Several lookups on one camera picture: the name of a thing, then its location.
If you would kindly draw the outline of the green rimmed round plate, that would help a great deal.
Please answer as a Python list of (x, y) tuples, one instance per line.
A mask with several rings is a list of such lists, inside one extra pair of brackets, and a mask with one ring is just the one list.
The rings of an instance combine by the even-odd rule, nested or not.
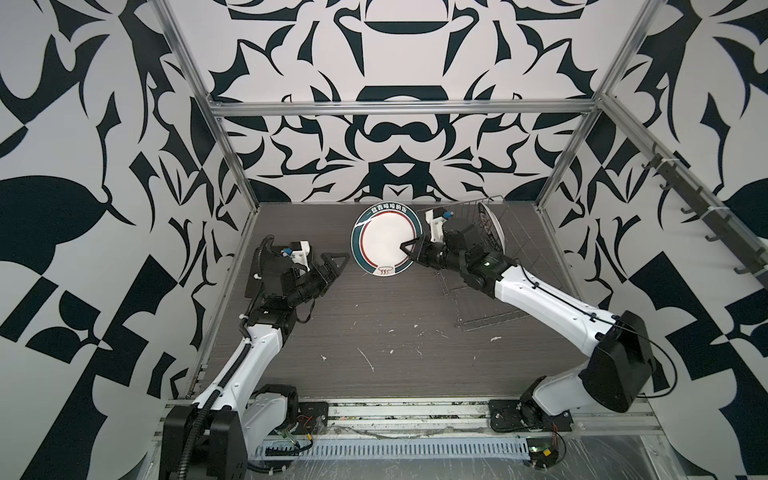
[(393, 277), (413, 263), (404, 242), (420, 237), (423, 229), (408, 205), (385, 201), (367, 207), (354, 222), (351, 251), (357, 265), (374, 277)]

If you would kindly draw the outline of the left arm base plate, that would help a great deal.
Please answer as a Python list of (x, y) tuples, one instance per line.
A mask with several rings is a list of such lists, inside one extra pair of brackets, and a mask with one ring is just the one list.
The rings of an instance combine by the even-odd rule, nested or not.
[(274, 432), (299, 436), (314, 435), (326, 427), (328, 417), (328, 402), (299, 402), (289, 407), (286, 420)]

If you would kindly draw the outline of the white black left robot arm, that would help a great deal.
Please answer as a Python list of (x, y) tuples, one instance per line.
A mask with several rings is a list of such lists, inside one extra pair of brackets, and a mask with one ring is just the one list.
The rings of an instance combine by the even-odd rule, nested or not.
[(313, 305), (340, 277), (350, 256), (313, 257), (306, 241), (257, 248), (240, 315), (242, 339), (211, 384), (189, 403), (176, 405), (164, 419), (158, 476), (161, 479), (245, 479), (287, 470), (313, 441), (266, 447), (273, 433), (290, 435), (300, 413), (290, 385), (259, 383), (285, 346), (303, 304)]

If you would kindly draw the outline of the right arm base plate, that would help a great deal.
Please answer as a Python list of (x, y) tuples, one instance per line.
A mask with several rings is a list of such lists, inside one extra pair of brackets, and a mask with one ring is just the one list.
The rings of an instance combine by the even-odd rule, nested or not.
[(490, 428), (497, 433), (572, 431), (573, 422), (568, 410), (551, 416), (533, 400), (493, 399), (488, 402), (488, 409)]

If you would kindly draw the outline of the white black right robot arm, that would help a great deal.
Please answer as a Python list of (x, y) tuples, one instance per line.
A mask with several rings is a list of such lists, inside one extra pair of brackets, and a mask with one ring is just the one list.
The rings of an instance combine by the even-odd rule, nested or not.
[(656, 368), (641, 317), (613, 314), (555, 288), (518, 260), (487, 248), (472, 223), (440, 218), (430, 229), (401, 244), (411, 261), (458, 273), (468, 287), (529, 314), (587, 358), (534, 381), (512, 408), (517, 429), (545, 429), (557, 417), (592, 404), (617, 413), (629, 410)]

